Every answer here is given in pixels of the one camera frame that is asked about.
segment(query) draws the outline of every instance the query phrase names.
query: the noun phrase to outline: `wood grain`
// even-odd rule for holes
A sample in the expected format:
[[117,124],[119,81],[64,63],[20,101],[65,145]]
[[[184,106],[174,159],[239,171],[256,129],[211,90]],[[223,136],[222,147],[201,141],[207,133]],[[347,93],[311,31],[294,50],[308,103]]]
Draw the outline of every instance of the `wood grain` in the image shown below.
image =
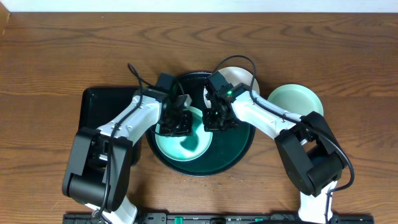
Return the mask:
[[[60,223],[66,212],[88,211],[61,193],[85,88],[137,85],[128,62],[155,83],[160,72],[212,70],[244,54],[257,63],[265,98],[286,83],[320,96],[356,170],[333,209],[395,223],[397,21],[397,14],[14,13],[0,45],[1,222]],[[251,70],[240,60],[228,65]],[[168,169],[143,141],[128,197],[141,208],[184,213],[300,205],[273,141],[259,131],[239,164],[204,178]]]
[[0,42],[4,35],[10,17],[10,12],[0,2]]

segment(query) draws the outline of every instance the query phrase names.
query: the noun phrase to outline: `white wall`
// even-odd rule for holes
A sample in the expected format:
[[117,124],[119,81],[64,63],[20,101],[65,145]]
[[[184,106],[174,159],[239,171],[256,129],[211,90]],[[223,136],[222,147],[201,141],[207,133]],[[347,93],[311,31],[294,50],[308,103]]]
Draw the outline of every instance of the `white wall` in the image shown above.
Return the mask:
[[398,12],[398,0],[0,0],[11,12]]

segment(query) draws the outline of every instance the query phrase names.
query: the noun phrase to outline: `green connector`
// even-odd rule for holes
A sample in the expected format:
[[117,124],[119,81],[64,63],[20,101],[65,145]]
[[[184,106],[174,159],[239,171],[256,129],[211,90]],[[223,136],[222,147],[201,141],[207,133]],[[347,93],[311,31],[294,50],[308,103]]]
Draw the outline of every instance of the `green connector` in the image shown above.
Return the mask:
[[174,218],[174,224],[182,224],[182,217],[175,217]]

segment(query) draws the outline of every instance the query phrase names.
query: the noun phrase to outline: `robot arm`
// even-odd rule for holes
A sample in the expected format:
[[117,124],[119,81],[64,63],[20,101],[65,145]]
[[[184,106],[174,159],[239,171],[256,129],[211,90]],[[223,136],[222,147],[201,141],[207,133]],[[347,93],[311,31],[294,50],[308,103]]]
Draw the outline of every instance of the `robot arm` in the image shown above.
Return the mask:
[[[208,91],[206,98],[211,102],[211,108],[203,116],[205,130],[222,131],[235,128],[240,121],[244,121],[274,139],[286,174],[301,192],[301,219],[324,223],[326,193],[336,186],[346,164],[328,141],[284,120],[290,118],[322,130],[336,142],[323,116],[316,112],[307,116],[291,113],[261,98],[255,91],[252,93],[256,99],[254,103],[247,85],[240,83],[232,86],[219,72],[208,77],[205,87]],[[263,107],[285,117],[270,113]],[[302,145],[313,141],[316,142],[315,147],[305,152]],[[331,216],[329,204],[328,218]]]
[[[177,96],[175,77],[162,73],[156,86],[145,89],[142,103],[118,127],[113,138],[110,191],[103,215],[112,223],[132,223],[137,208],[126,198],[130,166],[139,152],[136,142],[152,125],[160,124],[160,134],[186,136],[192,133],[192,113],[183,110],[192,102],[188,95]],[[131,104],[108,124],[96,130],[81,128],[73,142],[67,171],[62,184],[64,195],[93,210],[104,199],[108,144],[115,124],[136,107],[141,95],[133,96]]]

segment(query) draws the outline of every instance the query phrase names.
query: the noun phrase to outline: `mint green bowl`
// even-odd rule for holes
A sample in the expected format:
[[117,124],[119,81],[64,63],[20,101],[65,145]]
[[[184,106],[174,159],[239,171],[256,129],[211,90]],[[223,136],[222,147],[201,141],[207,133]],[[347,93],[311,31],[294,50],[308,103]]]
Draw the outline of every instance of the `mint green bowl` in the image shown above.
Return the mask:
[[315,111],[323,116],[323,106],[319,97],[302,85],[282,85],[268,96],[268,101],[293,113],[308,115]]
[[201,110],[190,106],[187,108],[192,112],[193,124],[191,136],[165,137],[156,135],[156,144],[165,156],[175,161],[191,161],[203,155],[211,144],[213,133],[206,132]]

